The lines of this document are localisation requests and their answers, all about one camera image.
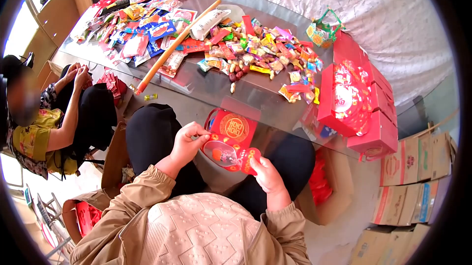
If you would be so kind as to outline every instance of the table top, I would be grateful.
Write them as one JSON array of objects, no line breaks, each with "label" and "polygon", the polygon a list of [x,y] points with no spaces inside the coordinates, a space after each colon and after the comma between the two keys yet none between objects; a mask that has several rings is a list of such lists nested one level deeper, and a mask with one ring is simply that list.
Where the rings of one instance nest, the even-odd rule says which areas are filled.
[{"label": "table top", "polygon": [[[183,2],[180,8],[196,10],[198,14],[201,14],[209,5],[215,2],[215,0],[179,1]],[[278,26],[282,29],[290,29],[292,34],[299,40],[309,41],[305,30],[311,23],[311,20],[287,8],[267,0],[221,0],[220,6],[226,4],[241,7],[246,15],[256,18],[263,26],[268,26],[269,28]],[[122,47],[120,44],[115,45],[117,51],[120,51]],[[128,64],[120,62],[114,66],[105,57],[97,42],[76,44],[70,37],[66,38],[59,50],[139,79],[144,78],[159,58],[153,57],[137,67],[135,67],[134,61],[130,61]],[[313,50],[324,62],[324,67],[332,63],[332,48],[321,49],[315,46]],[[346,142],[342,138],[337,137],[336,134],[323,139],[307,133],[306,128],[304,129],[305,131],[295,130],[302,126],[299,120],[309,104],[303,99],[296,103],[289,103],[278,93],[283,84],[290,84],[289,75],[285,71],[276,75],[273,80],[269,80],[266,74],[250,71],[237,82],[236,91],[234,94],[231,94],[231,82],[226,74],[216,69],[211,69],[208,73],[204,74],[198,68],[197,62],[203,58],[203,52],[190,53],[184,58],[174,79],[157,73],[151,80],[151,83],[185,94],[188,97],[212,106],[221,107],[255,119],[260,123],[284,132],[310,139],[318,145],[327,146],[346,155],[359,157],[359,154],[348,149],[345,146]],[[315,86],[318,88],[321,86],[321,73],[315,75]],[[317,108],[313,108],[312,112],[316,115],[318,113]]]}]

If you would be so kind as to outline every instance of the open cardboard box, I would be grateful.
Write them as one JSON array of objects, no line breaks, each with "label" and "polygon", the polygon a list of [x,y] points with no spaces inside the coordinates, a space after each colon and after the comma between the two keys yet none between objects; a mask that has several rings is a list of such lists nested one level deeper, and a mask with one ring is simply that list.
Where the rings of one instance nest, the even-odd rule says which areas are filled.
[{"label": "open cardboard box", "polygon": [[89,205],[103,211],[110,205],[110,200],[119,194],[119,185],[121,184],[121,168],[126,167],[129,163],[128,151],[126,149],[126,124],[120,122],[115,130],[115,134],[111,139],[105,164],[103,165],[103,175],[101,189],[79,195],[72,199],[68,199],[62,206],[62,218],[64,225],[70,238],[77,244],[82,236],[80,234],[79,225],[77,223],[77,215],[75,213],[75,204],[81,201],[87,202]]},{"label": "open cardboard box", "polygon": [[358,162],[357,159],[326,147],[318,151],[322,151],[326,179],[333,193],[324,203],[315,206],[310,186],[307,185],[296,198],[295,205],[307,220],[318,225],[327,225],[336,220],[351,204],[354,194],[351,167],[360,168],[364,162]]}]

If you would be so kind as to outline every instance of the woman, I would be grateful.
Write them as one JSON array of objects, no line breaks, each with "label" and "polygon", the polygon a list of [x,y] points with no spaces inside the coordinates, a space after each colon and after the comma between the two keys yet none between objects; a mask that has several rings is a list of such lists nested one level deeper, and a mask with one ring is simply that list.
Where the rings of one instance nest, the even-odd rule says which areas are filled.
[{"label": "woman", "polygon": [[[3,59],[9,113],[21,106],[29,84],[29,67],[15,56]],[[66,66],[60,79],[41,93],[39,112],[29,126],[8,118],[7,145],[23,168],[48,179],[49,172],[74,174],[90,146],[105,150],[117,124],[113,96],[105,84],[90,87],[88,67]]]},{"label": "woman", "polygon": [[139,109],[127,149],[135,172],[145,170],[111,200],[70,263],[310,264],[305,219],[292,200],[313,171],[311,143],[289,136],[270,160],[251,159],[257,176],[227,198],[200,193],[205,183],[192,159],[209,134],[195,122],[180,128],[168,105]]}]

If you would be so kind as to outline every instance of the sleeve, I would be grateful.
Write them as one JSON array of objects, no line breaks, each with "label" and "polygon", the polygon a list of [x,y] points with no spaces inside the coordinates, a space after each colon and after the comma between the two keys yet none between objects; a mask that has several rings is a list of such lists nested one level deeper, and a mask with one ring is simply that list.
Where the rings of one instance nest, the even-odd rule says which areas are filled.
[{"label": "sleeve", "polygon": [[57,93],[55,84],[50,84],[42,93],[41,93],[41,103],[39,108],[51,109],[51,104],[56,101]]},{"label": "sleeve", "polygon": [[165,201],[174,185],[173,179],[150,165],[133,183],[121,187],[120,194],[110,201],[100,221],[75,246],[69,257],[71,264],[92,263],[141,209]]},{"label": "sleeve", "polygon": [[46,161],[50,129],[38,126],[17,126],[13,131],[13,146],[36,161]]},{"label": "sleeve", "polygon": [[293,202],[279,211],[266,211],[264,222],[289,258],[296,264],[311,264],[303,233],[305,217]]}]

